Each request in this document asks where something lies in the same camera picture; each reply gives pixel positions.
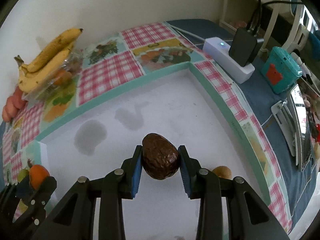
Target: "wall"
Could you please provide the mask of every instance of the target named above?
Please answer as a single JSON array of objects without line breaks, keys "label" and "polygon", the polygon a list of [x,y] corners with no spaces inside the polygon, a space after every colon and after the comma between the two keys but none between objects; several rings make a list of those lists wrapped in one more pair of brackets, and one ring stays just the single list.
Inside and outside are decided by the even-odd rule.
[{"label": "wall", "polygon": [[85,47],[126,28],[182,18],[217,21],[223,0],[19,0],[0,29],[0,109],[13,92],[19,54],[29,63],[52,38],[72,26],[84,29]]}]

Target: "white power strip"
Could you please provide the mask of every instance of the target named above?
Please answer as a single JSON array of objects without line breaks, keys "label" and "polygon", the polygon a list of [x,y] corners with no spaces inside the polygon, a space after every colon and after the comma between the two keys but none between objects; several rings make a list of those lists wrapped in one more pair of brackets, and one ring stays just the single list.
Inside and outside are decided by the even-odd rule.
[{"label": "white power strip", "polygon": [[203,51],[208,53],[239,84],[247,81],[254,72],[254,66],[248,64],[241,67],[229,56],[230,45],[218,37],[208,38],[204,42]]}]

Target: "banana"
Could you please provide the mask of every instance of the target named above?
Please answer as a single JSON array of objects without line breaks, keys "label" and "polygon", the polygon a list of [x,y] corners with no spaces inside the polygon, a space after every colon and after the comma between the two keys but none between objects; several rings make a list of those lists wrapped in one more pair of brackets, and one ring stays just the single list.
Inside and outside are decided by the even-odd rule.
[{"label": "banana", "polygon": [[64,62],[64,60],[68,57],[72,48],[73,42],[65,47],[62,51],[60,51],[57,55],[55,55],[46,66],[44,66],[36,73],[25,73],[23,66],[24,63],[21,63],[19,65],[19,88],[23,92],[29,93],[40,86],[46,80],[52,78],[59,70],[59,67]]},{"label": "banana", "polygon": [[75,41],[83,29],[71,28],[53,39],[39,55],[28,65],[28,72],[34,73],[43,68],[59,51]]}]

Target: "teal plastic container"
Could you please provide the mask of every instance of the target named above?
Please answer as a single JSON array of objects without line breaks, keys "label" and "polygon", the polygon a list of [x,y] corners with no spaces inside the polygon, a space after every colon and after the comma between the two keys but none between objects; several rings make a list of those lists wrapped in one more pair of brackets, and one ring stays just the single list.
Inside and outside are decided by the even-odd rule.
[{"label": "teal plastic container", "polygon": [[261,74],[273,92],[280,94],[288,90],[302,76],[302,70],[286,50],[273,47],[267,62],[261,69]]}]

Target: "metal screw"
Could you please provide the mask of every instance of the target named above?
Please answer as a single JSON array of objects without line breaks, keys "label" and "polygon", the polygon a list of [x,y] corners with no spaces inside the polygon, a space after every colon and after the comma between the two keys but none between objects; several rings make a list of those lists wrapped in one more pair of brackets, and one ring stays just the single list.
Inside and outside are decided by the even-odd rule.
[{"label": "metal screw", "polygon": [[116,175],[122,175],[124,173],[124,170],[123,169],[116,169],[115,170],[115,174]]},{"label": "metal screw", "polygon": [[199,169],[199,173],[200,173],[201,175],[207,175],[209,172],[208,172],[207,169],[202,168],[202,169]]},{"label": "metal screw", "polygon": [[236,181],[236,183],[244,183],[244,179],[242,178],[242,177],[240,177],[240,176],[238,176],[238,177],[235,177],[235,181]]},{"label": "metal screw", "polygon": [[79,178],[78,178],[78,182],[79,183],[85,183],[87,181],[87,177],[85,177],[85,176],[80,176]]}]

